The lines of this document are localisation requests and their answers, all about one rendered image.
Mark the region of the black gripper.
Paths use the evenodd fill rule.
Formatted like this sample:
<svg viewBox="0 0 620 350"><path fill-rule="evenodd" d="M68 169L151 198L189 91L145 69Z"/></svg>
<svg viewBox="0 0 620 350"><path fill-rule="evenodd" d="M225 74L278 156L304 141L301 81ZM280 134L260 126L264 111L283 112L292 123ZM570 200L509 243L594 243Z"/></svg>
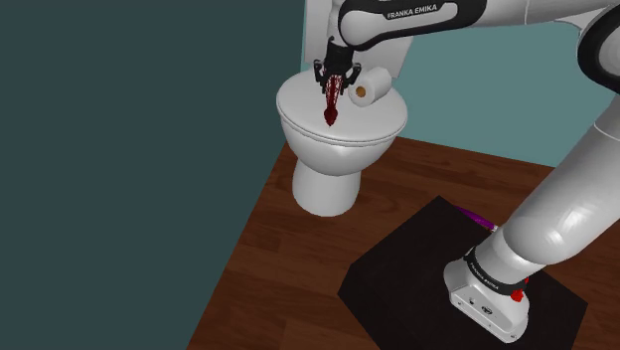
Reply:
<svg viewBox="0 0 620 350"><path fill-rule="evenodd" d="M336 43L335 37L328 39L326 56L324 60L314 60L313 70L315 81L321 87L321 94L325 94L328 89L330 76L341 76L340 95L352 86L362 71L360 63L352 65L352 49Z"/></svg>

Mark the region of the dark red slender mesh tool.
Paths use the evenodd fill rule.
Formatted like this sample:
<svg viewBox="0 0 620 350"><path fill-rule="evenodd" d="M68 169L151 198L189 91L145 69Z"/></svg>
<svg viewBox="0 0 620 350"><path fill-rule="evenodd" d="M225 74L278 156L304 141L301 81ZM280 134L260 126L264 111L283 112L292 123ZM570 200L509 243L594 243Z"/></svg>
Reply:
<svg viewBox="0 0 620 350"><path fill-rule="evenodd" d="M326 108L324 118L329 126L332 126L338 117L337 103L342 95L343 79L340 75L330 75L325 84Z"/></svg>

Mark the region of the white toilet paper roll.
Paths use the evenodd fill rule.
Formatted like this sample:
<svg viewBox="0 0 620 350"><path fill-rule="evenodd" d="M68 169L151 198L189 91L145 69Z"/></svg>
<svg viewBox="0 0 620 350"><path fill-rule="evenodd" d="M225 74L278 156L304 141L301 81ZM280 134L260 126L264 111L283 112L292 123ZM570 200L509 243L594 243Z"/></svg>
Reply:
<svg viewBox="0 0 620 350"><path fill-rule="evenodd" d="M362 71L355 83L348 88L348 95L353 104L367 107L385 96L391 89L392 77L382 67Z"/></svg>

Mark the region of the purple rod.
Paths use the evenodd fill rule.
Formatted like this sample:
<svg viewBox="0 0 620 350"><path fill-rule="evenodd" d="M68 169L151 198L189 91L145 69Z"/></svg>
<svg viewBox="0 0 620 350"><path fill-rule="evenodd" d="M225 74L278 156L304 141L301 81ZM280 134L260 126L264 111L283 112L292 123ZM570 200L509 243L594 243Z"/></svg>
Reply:
<svg viewBox="0 0 620 350"><path fill-rule="evenodd" d="M470 218L471 220L473 220L475 223L479 224L480 226L484 227L486 230L488 230L491 233L494 233L498 230L498 226L495 225L494 223L490 222L489 220L483 218L482 216L473 213L469 210L466 210L462 207L458 207L456 206L456 209L459 210L462 214L466 215L468 218Z"/></svg>

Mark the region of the black robot stand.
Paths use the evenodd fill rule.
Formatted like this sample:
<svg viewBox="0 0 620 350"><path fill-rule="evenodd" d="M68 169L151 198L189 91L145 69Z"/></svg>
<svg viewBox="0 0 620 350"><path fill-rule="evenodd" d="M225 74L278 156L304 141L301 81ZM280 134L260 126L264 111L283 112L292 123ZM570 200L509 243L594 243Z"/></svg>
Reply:
<svg viewBox="0 0 620 350"><path fill-rule="evenodd" d="M529 324L513 343L451 304L445 266L489 235L436 197L353 262L338 295L380 350L571 350L587 303L543 271L529 280Z"/></svg>

